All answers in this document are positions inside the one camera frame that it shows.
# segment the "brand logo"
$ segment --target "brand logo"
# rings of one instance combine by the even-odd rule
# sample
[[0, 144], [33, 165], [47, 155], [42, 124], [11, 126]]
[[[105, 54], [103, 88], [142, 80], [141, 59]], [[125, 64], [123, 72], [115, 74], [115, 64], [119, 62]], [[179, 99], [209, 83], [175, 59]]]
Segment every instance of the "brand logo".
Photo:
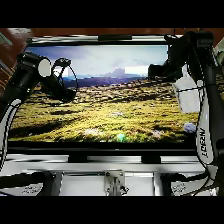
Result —
[[201, 154], [208, 158], [207, 148], [205, 144], [205, 130], [200, 128], [200, 145], [201, 145]]

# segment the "television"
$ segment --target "television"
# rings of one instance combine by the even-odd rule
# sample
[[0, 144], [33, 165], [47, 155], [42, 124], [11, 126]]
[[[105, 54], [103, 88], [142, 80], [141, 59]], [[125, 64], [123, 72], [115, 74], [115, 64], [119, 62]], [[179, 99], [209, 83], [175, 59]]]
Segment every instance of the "television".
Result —
[[[198, 113], [181, 113], [172, 85], [148, 79], [149, 65], [162, 65], [167, 51], [163, 36], [34, 38], [25, 52], [52, 65], [70, 59], [79, 88], [73, 102], [62, 104], [38, 84], [13, 120], [9, 148], [194, 154], [195, 136], [184, 124], [196, 125]], [[75, 90], [69, 68], [63, 80]]]

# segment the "black border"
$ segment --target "black border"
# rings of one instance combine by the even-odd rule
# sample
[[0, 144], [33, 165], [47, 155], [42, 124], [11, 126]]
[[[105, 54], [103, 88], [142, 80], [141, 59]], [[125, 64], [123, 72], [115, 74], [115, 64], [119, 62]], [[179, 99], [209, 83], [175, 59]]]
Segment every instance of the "black border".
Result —
[[[164, 35], [132, 35], [132, 36], [164, 36]], [[120, 40], [101, 40], [101, 41], [74, 41], [60, 42], [48, 41], [35, 43], [32, 39], [28, 40], [24, 51], [28, 47], [45, 47], [45, 46], [80, 46], [80, 45], [167, 45], [166, 41], [120, 41]], [[83, 155], [101, 155], [107, 152], [110, 155], [158, 155], [158, 156], [194, 156], [196, 155], [195, 144], [190, 143], [95, 143], [95, 142], [24, 142], [24, 141], [8, 141], [10, 153], [25, 154], [70, 154], [79, 153]]]

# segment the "robotic arm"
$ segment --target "robotic arm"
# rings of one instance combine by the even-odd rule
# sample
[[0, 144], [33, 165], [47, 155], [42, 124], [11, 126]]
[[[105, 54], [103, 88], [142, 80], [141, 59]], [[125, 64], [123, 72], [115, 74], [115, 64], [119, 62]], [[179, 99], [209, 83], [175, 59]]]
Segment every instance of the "robotic arm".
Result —
[[56, 66], [64, 68], [70, 63], [67, 59], [60, 59], [51, 68], [51, 63], [46, 57], [33, 53], [18, 55], [16, 71], [6, 86], [0, 104], [0, 171], [7, 155], [8, 131], [13, 117], [39, 82], [62, 102], [68, 103], [74, 99], [75, 92], [66, 89], [53, 72]]
[[217, 181], [217, 170], [223, 170], [224, 160], [224, 103], [216, 85], [216, 75], [222, 74], [213, 53], [210, 32], [188, 32], [178, 39], [166, 37], [168, 59], [158, 69], [149, 66], [149, 76], [166, 76], [184, 64], [199, 88], [201, 111], [196, 131], [197, 154], [206, 173], [171, 182], [174, 195], [185, 195], [207, 188]]

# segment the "metal bracket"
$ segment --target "metal bracket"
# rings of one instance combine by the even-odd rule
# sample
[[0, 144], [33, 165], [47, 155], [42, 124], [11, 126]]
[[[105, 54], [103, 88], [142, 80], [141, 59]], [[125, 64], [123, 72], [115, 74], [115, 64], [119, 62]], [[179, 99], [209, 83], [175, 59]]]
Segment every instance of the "metal bracket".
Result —
[[128, 190], [125, 187], [124, 171], [105, 171], [105, 192], [107, 196], [123, 196], [127, 194]]

